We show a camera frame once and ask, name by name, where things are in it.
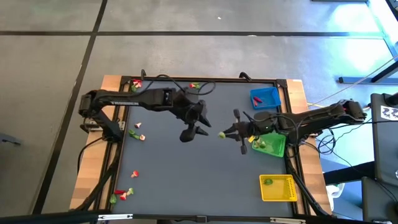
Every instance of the yellow container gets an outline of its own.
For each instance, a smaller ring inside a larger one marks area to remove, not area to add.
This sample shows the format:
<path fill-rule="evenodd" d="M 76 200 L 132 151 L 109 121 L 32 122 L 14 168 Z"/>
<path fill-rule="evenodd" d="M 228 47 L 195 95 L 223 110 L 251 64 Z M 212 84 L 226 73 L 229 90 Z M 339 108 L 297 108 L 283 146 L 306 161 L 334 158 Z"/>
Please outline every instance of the yellow container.
<path fill-rule="evenodd" d="M 292 175 L 260 175 L 261 198 L 265 202 L 296 202 Z"/>

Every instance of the wooden board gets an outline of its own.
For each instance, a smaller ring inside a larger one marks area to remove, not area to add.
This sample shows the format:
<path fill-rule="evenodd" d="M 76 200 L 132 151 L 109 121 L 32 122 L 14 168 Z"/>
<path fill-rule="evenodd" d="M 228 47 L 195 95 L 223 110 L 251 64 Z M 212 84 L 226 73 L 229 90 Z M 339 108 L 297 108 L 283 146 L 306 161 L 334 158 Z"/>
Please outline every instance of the wooden board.
<path fill-rule="evenodd" d="M 118 91 L 120 86 L 120 75 L 106 75 L 101 86 L 101 89 L 109 91 Z M 301 113 L 308 110 L 307 100 L 304 94 L 304 88 L 301 80 L 287 80 L 290 105 L 293 113 Z M 282 100 L 282 111 L 286 112 L 283 91 L 279 90 L 280 98 Z M 112 118 L 114 107 L 107 106 L 103 108 L 105 114 Z M 121 107 L 119 117 L 123 114 L 124 108 Z M 88 135 L 87 143 L 101 137 L 102 132 L 93 132 Z M 314 139 L 308 139 L 308 142 L 315 144 Z M 83 159 L 81 160 L 80 171 L 76 180 L 75 190 L 72 195 L 70 208 L 76 208 L 84 199 L 90 194 L 97 182 L 99 181 L 101 166 L 104 159 L 106 142 L 100 141 L 91 147 L 87 148 Z M 328 196 L 326 194 L 325 180 L 323 179 L 322 167 L 320 165 L 318 152 L 309 146 L 300 147 L 300 156 L 302 161 L 305 184 L 311 194 L 322 206 L 322 208 L 331 213 Z M 303 213 L 302 199 L 300 191 L 296 187 L 299 194 L 298 211 Z M 106 201 L 106 193 L 108 192 L 108 184 L 103 190 L 103 198 L 100 203 L 100 208 L 104 208 Z"/>

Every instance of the blue container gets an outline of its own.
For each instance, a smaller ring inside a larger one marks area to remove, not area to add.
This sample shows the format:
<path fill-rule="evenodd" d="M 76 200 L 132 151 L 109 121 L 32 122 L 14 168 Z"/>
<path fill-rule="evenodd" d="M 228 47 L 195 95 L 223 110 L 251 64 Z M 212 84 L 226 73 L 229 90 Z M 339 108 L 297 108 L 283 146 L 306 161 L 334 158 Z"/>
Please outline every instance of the blue container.
<path fill-rule="evenodd" d="M 254 106 L 253 98 L 255 96 L 262 100 L 262 103 L 257 102 L 257 106 Z M 276 87 L 250 90 L 250 100 L 255 110 L 276 108 L 280 105 L 278 89 Z"/>

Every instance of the concrete floor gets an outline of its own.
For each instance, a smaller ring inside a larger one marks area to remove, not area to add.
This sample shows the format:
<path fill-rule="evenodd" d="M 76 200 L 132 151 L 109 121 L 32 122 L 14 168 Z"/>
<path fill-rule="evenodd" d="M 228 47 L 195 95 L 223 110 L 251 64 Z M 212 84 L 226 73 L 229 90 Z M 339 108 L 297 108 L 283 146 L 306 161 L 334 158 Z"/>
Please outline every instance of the concrete floor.
<path fill-rule="evenodd" d="M 100 30 L 378 31 L 363 3 L 108 2 Z M 0 1 L 0 30 L 92 30 L 100 4 L 100 0 Z M 29 213 L 88 38 L 0 36 L 0 133 L 24 141 L 21 147 L 0 144 L 0 198 L 5 202 L 0 204 L 0 216 Z M 138 75 L 144 68 L 149 75 L 237 77 L 245 71 L 253 78 L 302 79 L 307 100 L 315 102 L 345 87 L 336 83 L 337 77 L 367 75 L 390 58 L 377 37 L 97 37 L 79 95 L 99 88 L 103 75 Z M 320 104 L 353 98 L 365 105 L 371 93 L 397 90 L 358 85 Z M 86 142 L 81 122 L 75 107 L 44 212 L 68 210 L 77 155 Z M 371 136 L 371 127 L 363 126 L 339 140 L 336 153 L 353 164 L 371 161 Z M 344 163 L 333 156 L 325 159 Z"/>

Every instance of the green container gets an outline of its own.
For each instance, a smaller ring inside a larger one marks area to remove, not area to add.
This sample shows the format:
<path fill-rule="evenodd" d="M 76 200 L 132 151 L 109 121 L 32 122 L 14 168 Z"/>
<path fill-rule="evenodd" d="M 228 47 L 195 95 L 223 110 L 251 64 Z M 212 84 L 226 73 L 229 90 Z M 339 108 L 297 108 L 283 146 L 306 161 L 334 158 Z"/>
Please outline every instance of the green container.
<path fill-rule="evenodd" d="M 286 136 L 277 133 L 269 133 L 263 134 L 259 139 L 265 142 L 266 147 L 264 149 L 256 147 L 256 141 L 253 141 L 252 148 L 254 150 L 276 157 L 284 156 Z"/>

